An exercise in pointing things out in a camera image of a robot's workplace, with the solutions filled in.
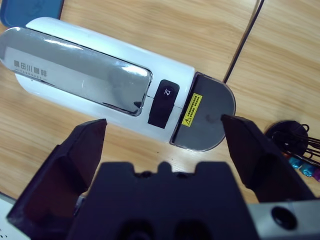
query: black button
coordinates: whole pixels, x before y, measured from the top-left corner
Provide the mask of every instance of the black button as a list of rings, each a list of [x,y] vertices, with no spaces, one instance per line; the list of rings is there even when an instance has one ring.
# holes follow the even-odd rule
[[[271,210],[271,215],[273,220],[284,229],[293,230],[297,228],[297,218],[288,209],[281,206],[276,206]]]
[[[164,129],[166,127],[169,116],[175,105],[175,100],[179,92],[179,85],[162,80],[155,93],[151,106],[148,124]]]

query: blue cap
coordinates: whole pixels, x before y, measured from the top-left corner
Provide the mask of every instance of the blue cap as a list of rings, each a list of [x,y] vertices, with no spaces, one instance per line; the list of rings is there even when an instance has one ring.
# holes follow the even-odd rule
[[[60,19],[64,0],[2,0],[0,19],[6,27],[22,27],[33,19]]]
[[[307,177],[311,177],[316,171],[317,167],[308,163],[302,164],[300,171]]]
[[[289,163],[294,169],[298,169],[304,163],[302,160],[295,158],[294,156],[290,157]]]

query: yellow warning label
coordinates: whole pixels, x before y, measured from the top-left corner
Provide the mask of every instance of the yellow warning label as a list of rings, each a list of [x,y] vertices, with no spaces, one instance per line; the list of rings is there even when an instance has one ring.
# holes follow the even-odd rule
[[[194,117],[196,115],[197,109],[201,102],[202,96],[199,94],[194,93],[192,95],[191,101],[189,103],[188,109],[185,112],[184,118],[182,120],[182,125],[190,127]]]

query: wood grain surface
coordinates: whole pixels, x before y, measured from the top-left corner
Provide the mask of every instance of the wood grain surface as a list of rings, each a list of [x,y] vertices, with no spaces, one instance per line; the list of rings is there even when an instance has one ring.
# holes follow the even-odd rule
[[[257,4],[65,0],[61,19],[222,80]],[[265,0],[228,84],[236,114],[253,120],[262,131],[276,121],[296,120],[320,138],[320,1]],[[17,198],[55,145],[76,125],[92,119],[27,93],[0,65],[0,191]],[[242,185],[225,140],[210,151],[192,152],[109,124],[101,161],[130,161],[136,171],[154,172],[162,161],[171,163],[174,171],[188,172],[199,161],[226,161],[245,200],[257,202]],[[302,178],[319,197],[320,183]]]

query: power button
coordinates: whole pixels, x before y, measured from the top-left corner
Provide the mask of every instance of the power button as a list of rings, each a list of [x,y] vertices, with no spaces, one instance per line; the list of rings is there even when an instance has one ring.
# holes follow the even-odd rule
[[[174,108],[179,92],[179,85],[168,80],[162,80],[155,93],[151,106],[148,124],[164,129]]]

